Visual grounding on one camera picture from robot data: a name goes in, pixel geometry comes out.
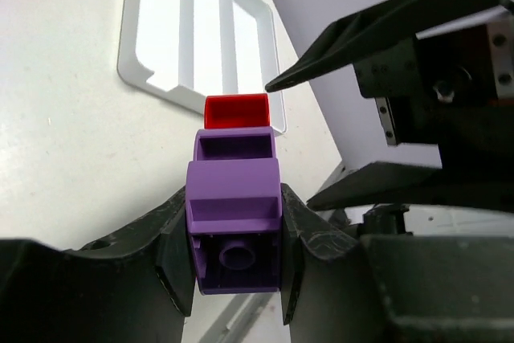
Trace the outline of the red rounded lego brick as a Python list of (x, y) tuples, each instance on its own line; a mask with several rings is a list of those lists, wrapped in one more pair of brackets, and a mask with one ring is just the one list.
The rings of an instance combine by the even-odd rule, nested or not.
[(208, 96), (204, 108), (205, 129), (270, 126), (267, 94)]

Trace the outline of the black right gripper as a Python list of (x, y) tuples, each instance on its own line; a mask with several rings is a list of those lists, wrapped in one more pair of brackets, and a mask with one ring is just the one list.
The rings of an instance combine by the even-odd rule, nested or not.
[(268, 82), (278, 92), (353, 64), (392, 144), (437, 145), (444, 169), (374, 162), (307, 201), (513, 212), (513, 14), (506, 0), (388, 0), (329, 24)]

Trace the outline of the purple paw print lego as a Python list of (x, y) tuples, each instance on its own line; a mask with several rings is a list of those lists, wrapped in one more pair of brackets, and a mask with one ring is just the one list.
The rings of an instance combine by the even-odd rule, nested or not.
[(282, 194), (272, 127), (198, 131), (186, 223), (202, 294), (279, 289)]

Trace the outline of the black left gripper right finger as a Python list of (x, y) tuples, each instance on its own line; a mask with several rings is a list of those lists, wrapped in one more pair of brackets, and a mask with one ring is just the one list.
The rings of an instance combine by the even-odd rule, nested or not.
[(512, 238), (354, 239), (281, 190), (280, 295), (292, 341), (512, 341)]

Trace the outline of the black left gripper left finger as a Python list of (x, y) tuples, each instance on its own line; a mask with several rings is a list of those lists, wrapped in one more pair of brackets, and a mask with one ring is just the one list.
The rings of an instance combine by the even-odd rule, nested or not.
[(1, 242), (4, 342), (179, 342), (193, 297), (183, 190), (78, 250)]

